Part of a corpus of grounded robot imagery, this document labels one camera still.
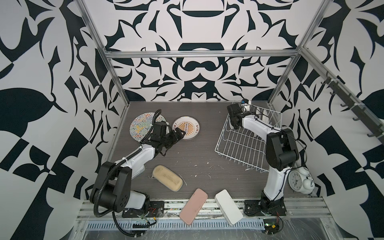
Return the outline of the orange sunburst pattern plate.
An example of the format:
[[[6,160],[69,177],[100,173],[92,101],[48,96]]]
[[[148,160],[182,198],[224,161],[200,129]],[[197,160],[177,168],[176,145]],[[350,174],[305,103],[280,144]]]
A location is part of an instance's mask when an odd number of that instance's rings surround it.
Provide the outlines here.
[[[189,116],[177,118],[173,122],[172,127],[173,129],[179,128],[186,133],[183,140],[192,140],[200,133],[201,130],[200,123],[195,118]]]

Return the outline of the colourful squiggle pattern plate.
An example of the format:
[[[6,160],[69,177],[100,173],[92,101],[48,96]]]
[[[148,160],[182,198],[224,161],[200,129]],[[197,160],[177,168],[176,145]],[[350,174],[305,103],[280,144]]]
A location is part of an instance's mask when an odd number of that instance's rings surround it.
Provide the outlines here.
[[[152,127],[154,112],[144,113],[136,117],[130,125],[131,137],[140,142],[150,131]]]

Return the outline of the green rimmed white plate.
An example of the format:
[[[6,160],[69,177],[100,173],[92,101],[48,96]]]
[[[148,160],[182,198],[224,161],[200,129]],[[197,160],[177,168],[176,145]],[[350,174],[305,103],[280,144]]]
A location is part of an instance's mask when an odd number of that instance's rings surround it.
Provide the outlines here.
[[[251,104],[241,104],[243,117],[252,116],[258,118],[258,108]]]

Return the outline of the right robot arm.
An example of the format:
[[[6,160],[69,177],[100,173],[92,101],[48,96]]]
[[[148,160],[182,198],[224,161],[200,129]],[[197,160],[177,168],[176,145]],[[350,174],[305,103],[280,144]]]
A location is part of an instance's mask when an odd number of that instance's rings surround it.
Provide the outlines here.
[[[295,167],[300,154],[298,140],[290,129],[270,124],[271,113],[264,113],[245,100],[239,104],[230,104],[227,110],[232,130],[249,130],[265,142],[264,153],[269,164],[269,174],[259,203],[262,211],[283,207],[286,183],[303,194],[309,194],[314,189],[309,170],[304,166]]]

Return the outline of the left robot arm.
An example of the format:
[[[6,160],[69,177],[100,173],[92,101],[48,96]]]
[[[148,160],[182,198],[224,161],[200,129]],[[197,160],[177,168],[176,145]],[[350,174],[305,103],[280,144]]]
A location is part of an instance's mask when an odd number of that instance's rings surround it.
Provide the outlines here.
[[[149,197],[131,190],[132,179],[144,172],[147,162],[157,155],[165,156],[186,135],[185,131],[173,129],[166,121],[158,122],[157,118],[161,113],[161,109],[154,113],[150,130],[140,140],[135,151],[119,161],[101,165],[90,195],[95,217],[120,213],[125,209],[147,211]]]

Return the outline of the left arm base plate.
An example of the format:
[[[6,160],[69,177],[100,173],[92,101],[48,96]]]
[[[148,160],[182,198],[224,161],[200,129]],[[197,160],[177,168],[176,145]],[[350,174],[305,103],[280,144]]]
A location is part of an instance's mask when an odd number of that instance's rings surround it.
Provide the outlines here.
[[[147,201],[141,209],[124,209],[122,217],[125,219],[140,218],[157,218],[163,215],[165,209],[164,201]]]

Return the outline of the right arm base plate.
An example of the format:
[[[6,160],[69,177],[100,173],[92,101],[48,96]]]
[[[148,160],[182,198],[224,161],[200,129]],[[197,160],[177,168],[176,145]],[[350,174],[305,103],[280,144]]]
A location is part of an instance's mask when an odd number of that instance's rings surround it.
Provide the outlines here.
[[[270,201],[268,198],[245,200],[244,205],[244,214],[248,217],[286,216],[287,213],[284,198],[276,201]]]

